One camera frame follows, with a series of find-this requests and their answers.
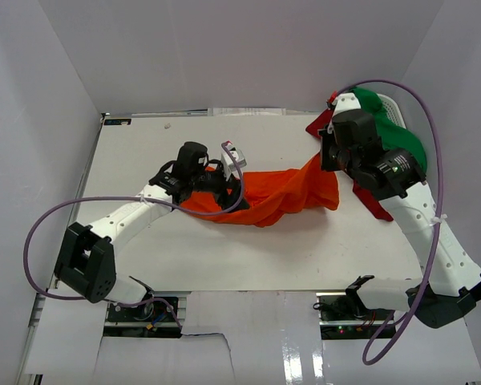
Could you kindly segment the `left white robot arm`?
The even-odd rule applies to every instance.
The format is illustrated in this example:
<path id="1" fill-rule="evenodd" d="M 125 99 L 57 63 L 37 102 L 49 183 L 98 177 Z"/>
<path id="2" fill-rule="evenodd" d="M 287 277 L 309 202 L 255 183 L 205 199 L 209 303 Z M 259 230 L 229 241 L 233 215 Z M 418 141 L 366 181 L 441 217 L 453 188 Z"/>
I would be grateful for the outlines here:
<path id="1" fill-rule="evenodd" d="M 176 159 L 162 166 L 135 197 L 89 225 L 71 224 L 55 264 L 57 279 L 91 303 L 124 304 L 134 319 L 148 318 L 154 303 L 148 287 L 118 274 L 115 260 L 129 241 L 154 221 L 181 209 L 194 192 L 211 194 L 221 213 L 249 208 L 241 173 L 245 157 L 231 142 L 221 147 L 220 159 L 211 160 L 203 144 L 184 143 Z"/>

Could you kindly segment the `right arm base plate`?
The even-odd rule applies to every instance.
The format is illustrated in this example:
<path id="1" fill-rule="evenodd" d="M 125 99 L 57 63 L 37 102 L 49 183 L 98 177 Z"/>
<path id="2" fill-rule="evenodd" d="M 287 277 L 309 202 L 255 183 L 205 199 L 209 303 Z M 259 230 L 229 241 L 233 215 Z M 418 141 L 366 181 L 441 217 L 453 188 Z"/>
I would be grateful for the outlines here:
<path id="1" fill-rule="evenodd" d="M 318 293 L 313 309 L 325 341 L 368 340 L 390 314 L 389 310 L 361 308 L 340 291 Z"/>

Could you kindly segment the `orange t shirt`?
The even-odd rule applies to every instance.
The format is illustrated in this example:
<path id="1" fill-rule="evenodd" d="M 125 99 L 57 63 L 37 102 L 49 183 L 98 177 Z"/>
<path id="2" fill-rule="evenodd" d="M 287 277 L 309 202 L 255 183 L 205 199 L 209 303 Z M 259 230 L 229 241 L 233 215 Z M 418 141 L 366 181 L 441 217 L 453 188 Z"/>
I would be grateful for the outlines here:
<path id="1" fill-rule="evenodd" d="M 245 172 L 244 180 L 249 209 L 215 216 L 214 212 L 218 212 L 220 207 L 206 192 L 193 193 L 183 207 L 198 212 L 196 217 L 205 221 L 263 228 L 274 225 L 285 214 L 315 208 L 335 210 L 339 206 L 336 174 L 321 170 L 319 154 L 302 168 Z"/>

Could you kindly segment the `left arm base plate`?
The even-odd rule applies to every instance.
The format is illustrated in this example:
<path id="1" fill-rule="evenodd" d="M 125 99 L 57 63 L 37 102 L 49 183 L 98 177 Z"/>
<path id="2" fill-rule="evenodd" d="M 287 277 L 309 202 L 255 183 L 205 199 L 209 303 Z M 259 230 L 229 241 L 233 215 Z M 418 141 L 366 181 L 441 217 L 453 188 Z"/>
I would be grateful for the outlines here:
<path id="1" fill-rule="evenodd" d="M 187 298 L 182 295 L 162 295 L 165 302 L 126 308 L 107 308 L 103 336 L 118 338 L 180 338 L 178 323 L 183 326 Z"/>

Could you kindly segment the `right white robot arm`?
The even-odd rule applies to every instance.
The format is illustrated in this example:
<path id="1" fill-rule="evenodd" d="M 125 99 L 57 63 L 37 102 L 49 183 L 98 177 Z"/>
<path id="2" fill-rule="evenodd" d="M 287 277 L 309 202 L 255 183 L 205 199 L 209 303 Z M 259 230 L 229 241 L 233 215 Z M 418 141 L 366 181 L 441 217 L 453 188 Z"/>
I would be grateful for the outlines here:
<path id="1" fill-rule="evenodd" d="M 360 108 L 334 114 L 320 136 L 321 169 L 343 171 L 368 189 L 394 218 L 426 279 L 359 277 L 346 288 L 347 313 L 363 320 L 374 310 L 413 310 L 424 325 L 438 329 L 473 310 L 481 300 L 481 268 L 436 214 L 426 174 L 412 153 L 385 149 L 374 117 Z"/>

